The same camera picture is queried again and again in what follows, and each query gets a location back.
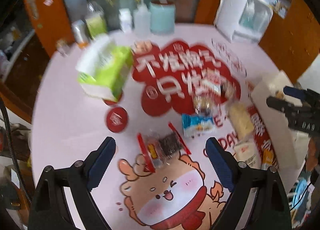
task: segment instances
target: cartoon dog mouth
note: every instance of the cartoon dog mouth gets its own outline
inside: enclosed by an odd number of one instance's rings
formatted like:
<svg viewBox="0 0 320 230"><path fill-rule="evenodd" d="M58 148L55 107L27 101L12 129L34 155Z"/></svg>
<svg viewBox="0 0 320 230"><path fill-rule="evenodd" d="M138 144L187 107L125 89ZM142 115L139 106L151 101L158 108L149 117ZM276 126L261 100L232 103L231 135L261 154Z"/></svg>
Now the cartoon dog mouth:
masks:
<svg viewBox="0 0 320 230"><path fill-rule="evenodd" d="M170 191L168 191L168 190L165 190L164 192L164 198L165 199L167 199L167 200L169 200L169 201L171 201L172 199L173 199L173 194L172 194L172 192L171 192L171 190Z"/></svg>

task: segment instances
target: blue snack package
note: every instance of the blue snack package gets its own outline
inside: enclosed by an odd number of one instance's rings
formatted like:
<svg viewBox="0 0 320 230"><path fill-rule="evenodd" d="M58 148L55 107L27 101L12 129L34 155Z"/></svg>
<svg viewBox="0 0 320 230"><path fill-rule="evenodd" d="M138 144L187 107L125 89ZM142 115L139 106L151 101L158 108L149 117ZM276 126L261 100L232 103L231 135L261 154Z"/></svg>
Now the blue snack package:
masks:
<svg viewBox="0 0 320 230"><path fill-rule="evenodd" d="M182 114L183 135L194 137L212 132L215 124L212 116L205 117L199 115Z"/></svg>

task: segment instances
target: bottle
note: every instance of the bottle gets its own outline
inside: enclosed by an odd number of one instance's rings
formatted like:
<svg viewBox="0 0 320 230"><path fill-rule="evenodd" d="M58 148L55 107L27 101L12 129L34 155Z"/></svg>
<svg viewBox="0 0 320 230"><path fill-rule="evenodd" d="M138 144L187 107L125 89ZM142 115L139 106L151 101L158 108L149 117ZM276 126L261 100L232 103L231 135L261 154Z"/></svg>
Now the bottle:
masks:
<svg viewBox="0 0 320 230"><path fill-rule="evenodd" d="M92 39L95 39L99 34L107 32L104 11L95 0L87 0L87 15L85 21Z"/></svg>
<svg viewBox="0 0 320 230"><path fill-rule="evenodd" d="M240 18L240 25L248 28L252 28L252 20L254 16L254 2L251 1L247 3L247 7L244 9L244 12Z"/></svg>
<svg viewBox="0 0 320 230"><path fill-rule="evenodd" d="M124 33L130 33L132 31L132 16L129 8L121 8L119 10L119 20L121 30Z"/></svg>
<svg viewBox="0 0 320 230"><path fill-rule="evenodd" d="M140 1L138 8L133 12L134 32L138 37L147 38L150 34L151 12L143 0Z"/></svg>

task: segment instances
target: brown lid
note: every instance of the brown lid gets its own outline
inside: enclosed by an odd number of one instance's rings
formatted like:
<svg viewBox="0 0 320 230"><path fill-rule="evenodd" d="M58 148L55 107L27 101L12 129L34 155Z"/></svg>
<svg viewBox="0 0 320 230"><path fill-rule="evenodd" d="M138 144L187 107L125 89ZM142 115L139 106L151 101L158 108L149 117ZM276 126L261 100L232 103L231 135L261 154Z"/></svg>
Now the brown lid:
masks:
<svg viewBox="0 0 320 230"><path fill-rule="evenodd" d="M152 0L151 3L156 5L174 5L172 0Z"/></svg>

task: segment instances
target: teal canister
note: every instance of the teal canister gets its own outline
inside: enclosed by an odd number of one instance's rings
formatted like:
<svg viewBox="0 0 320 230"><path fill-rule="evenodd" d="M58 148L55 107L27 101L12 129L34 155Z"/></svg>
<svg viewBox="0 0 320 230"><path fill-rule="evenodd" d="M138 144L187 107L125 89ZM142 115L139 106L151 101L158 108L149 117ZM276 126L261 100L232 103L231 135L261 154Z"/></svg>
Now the teal canister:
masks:
<svg viewBox="0 0 320 230"><path fill-rule="evenodd" d="M152 0L150 2L151 32L171 34L174 32L176 7L171 0Z"/></svg>

